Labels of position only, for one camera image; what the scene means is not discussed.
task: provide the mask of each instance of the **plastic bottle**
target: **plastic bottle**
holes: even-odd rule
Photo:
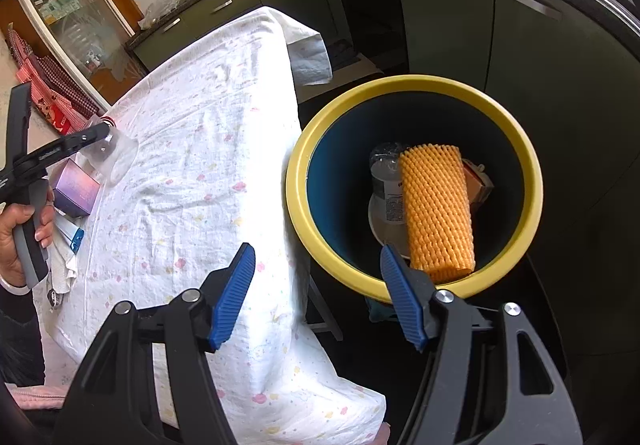
[[[382,143],[369,156],[373,179],[373,213],[390,225],[404,224],[402,208],[402,178],[398,163],[402,144]]]

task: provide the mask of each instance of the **bracelet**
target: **bracelet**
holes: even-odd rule
[[[18,287],[14,286],[13,284],[9,284],[4,280],[4,277],[2,275],[0,275],[0,284],[5,290],[14,295],[27,295],[31,291],[31,288],[26,285]]]

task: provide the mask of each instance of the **cardboard box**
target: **cardboard box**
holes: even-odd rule
[[[64,160],[49,178],[54,206],[73,218],[88,216],[94,208],[100,184],[70,159]]]

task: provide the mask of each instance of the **clear plastic cup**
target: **clear plastic cup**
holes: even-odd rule
[[[93,115],[84,128],[103,121]],[[116,129],[110,122],[109,134],[103,140],[97,141],[80,150],[91,166],[108,181],[117,184],[131,167],[138,154],[138,140],[129,138],[122,131]]]

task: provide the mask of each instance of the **yellow bucket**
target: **yellow bucket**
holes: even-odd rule
[[[429,75],[367,82],[306,126],[287,168],[287,206],[305,248],[338,281],[390,303],[380,244],[369,229],[369,152],[380,142],[452,144],[484,164],[494,190],[474,216],[478,270],[440,284],[465,298],[506,275],[529,248],[542,213],[542,173],[505,108],[470,86]]]

